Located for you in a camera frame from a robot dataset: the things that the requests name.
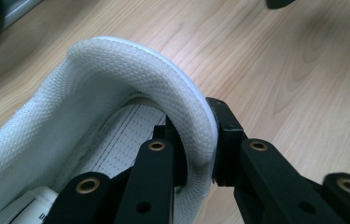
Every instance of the white fabric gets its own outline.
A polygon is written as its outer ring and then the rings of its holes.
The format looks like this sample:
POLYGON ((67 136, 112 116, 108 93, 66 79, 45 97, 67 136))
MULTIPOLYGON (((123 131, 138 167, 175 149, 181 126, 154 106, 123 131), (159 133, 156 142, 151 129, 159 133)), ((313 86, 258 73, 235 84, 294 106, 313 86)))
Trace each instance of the white fabric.
POLYGON ((70 48, 35 96, 0 129, 0 210, 27 190, 50 186, 79 140, 96 133, 107 115, 140 94, 156 102, 180 134, 189 175, 175 196, 175 223, 192 222, 210 186, 214 116, 173 63, 115 37, 70 48))

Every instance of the wooden table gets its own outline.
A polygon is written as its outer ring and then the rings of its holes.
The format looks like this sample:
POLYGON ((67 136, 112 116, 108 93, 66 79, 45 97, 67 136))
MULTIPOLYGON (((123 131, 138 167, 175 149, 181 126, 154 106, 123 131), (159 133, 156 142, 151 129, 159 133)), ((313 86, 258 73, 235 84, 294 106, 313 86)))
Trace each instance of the wooden table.
MULTIPOLYGON (((97 35, 161 52, 302 175, 350 173, 350 1, 43 1, 0 36, 0 126, 97 35)), ((212 186, 195 223, 242 223, 232 191, 212 186)))

